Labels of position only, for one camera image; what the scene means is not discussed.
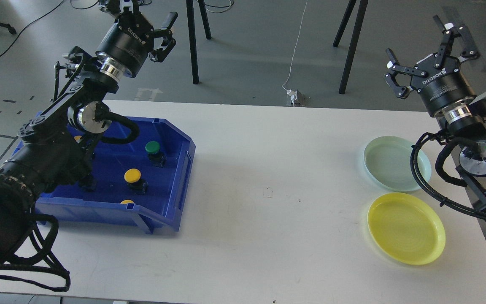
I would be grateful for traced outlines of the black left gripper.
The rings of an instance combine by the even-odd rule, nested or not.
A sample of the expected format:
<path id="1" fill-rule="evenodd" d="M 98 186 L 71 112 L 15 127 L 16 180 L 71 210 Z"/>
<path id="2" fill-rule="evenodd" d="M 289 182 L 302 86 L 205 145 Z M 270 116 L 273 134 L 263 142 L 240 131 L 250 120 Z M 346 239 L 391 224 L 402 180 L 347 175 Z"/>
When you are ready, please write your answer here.
<path id="1" fill-rule="evenodd" d="M 137 0 L 99 0 L 99 8 L 116 19 L 96 55 L 121 64 L 126 77 L 135 78 L 147 58 L 162 63 L 170 54 L 177 12 L 170 12 L 160 28 L 155 29 L 139 11 Z"/>

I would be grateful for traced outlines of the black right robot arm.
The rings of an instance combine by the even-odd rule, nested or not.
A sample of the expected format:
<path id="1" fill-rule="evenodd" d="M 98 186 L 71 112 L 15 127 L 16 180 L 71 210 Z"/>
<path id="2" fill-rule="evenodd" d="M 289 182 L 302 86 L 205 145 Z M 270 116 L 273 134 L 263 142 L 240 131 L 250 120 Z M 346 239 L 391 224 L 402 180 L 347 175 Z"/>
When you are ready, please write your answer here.
<path id="1" fill-rule="evenodd" d="M 460 70 L 463 62 L 479 58 L 480 52 L 467 25 L 444 24 L 438 16 L 434 21 L 443 34 L 438 51 L 410 68 L 386 50 L 384 80 L 397 98 L 417 92 L 430 117 L 440 123 L 439 132 L 424 133 L 413 145 L 410 169 L 417 184 L 440 205 L 486 221 L 486 189 L 478 182 L 486 177 L 486 92 L 476 95 Z M 478 197 L 472 206 L 446 198 L 424 180 L 417 156 L 426 142 L 434 140 L 443 146 L 436 173 L 449 184 L 470 188 Z"/>

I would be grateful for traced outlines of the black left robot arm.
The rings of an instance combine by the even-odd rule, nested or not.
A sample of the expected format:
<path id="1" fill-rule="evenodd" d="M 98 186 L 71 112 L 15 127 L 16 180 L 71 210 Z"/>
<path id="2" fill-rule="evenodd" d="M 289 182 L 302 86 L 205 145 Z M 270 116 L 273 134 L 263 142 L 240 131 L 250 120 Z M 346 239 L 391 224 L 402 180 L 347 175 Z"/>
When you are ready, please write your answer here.
<path id="1" fill-rule="evenodd" d="M 70 273 L 54 256 L 56 217 L 35 212 L 43 193 L 88 179 L 100 142 L 129 144 L 138 125 L 110 111 L 103 100 L 122 77 L 134 78 L 147 58 L 163 62 L 176 45 L 170 12 L 159 28 L 140 12 L 137 0 L 101 0 L 114 23 L 95 55 L 74 47 L 64 55 L 68 82 L 55 86 L 52 103 L 19 129 L 23 146 L 0 167 L 0 280 L 67 292 Z"/>

